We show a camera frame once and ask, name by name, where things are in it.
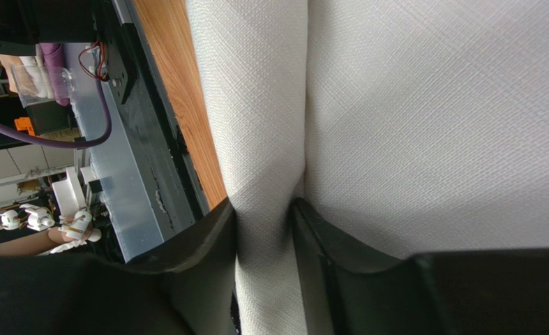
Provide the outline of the white cloth napkin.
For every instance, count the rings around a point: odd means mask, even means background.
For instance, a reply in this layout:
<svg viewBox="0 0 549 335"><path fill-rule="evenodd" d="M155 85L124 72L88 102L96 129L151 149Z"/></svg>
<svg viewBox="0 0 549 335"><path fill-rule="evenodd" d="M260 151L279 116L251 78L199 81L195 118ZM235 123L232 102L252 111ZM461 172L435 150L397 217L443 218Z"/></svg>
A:
<svg viewBox="0 0 549 335"><path fill-rule="evenodd" d="M549 1L188 1L244 334L305 334L304 196L396 258L549 247Z"/></svg>

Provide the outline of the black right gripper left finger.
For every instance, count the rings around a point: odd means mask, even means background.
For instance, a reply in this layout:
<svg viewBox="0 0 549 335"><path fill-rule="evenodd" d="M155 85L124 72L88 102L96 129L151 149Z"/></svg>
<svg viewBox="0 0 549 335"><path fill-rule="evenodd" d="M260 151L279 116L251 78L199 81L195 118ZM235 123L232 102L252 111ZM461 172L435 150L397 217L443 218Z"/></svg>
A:
<svg viewBox="0 0 549 335"><path fill-rule="evenodd" d="M229 334L236 214L223 200L203 219L125 265L99 264L93 334Z"/></svg>

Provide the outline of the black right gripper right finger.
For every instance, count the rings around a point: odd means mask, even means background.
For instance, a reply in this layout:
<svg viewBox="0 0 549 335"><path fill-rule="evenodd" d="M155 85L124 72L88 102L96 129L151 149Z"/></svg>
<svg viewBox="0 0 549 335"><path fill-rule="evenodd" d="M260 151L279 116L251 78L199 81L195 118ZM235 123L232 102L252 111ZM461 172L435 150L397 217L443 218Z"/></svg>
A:
<svg viewBox="0 0 549 335"><path fill-rule="evenodd" d="M367 246L303 198L290 223L309 334L441 334L415 261Z"/></svg>

